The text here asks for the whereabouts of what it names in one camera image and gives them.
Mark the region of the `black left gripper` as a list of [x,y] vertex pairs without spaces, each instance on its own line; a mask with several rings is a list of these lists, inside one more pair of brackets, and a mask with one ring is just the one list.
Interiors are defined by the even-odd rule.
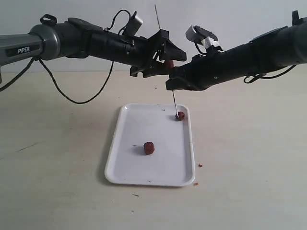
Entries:
[[112,32],[92,34],[91,56],[130,65],[130,75],[136,77],[142,73],[144,77],[168,75],[169,70],[164,68],[164,63],[158,62],[157,57],[165,54],[168,59],[186,61],[185,51],[173,44],[169,38],[169,32],[159,30],[150,38],[127,37]]

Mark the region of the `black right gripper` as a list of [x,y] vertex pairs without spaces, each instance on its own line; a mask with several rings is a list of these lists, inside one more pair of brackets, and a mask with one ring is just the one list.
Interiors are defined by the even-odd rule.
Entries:
[[230,49],[171,68],[170,79],[165,82],[165,85],[168,91],[203,91],[213,85],[234,80],[252,72],[254,72],[254,57],[250,49]]

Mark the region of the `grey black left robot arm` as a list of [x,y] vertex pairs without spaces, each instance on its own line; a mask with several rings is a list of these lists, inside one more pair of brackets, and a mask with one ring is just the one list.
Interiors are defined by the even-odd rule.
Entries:
[[86,58],[93,56],[130,66],[130,75],[142,73],[144,78],[167,75],[164,61],[186,61],[186,52],[174,45],[169,32],[160,29],[149,38],[138,37],[142,25],[133,15],[122,34],[91,24],[78,18],[68,18],[64,23],[45,14],[41,23],[27,34],[0,37],[0,64],[8,65],[27,58],[54,60],[57,58]]

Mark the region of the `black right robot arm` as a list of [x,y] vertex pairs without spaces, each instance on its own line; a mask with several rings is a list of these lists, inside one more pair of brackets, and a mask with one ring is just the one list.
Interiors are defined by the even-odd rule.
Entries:
[[277,28],[227,51],[208,50],[208,54],[174,67],[166,89],[203,91],[241,77],[246,84],[267,80],[268,73],[281,69],[284,75],[307,62],[307,19],[293,11],[290,27]]

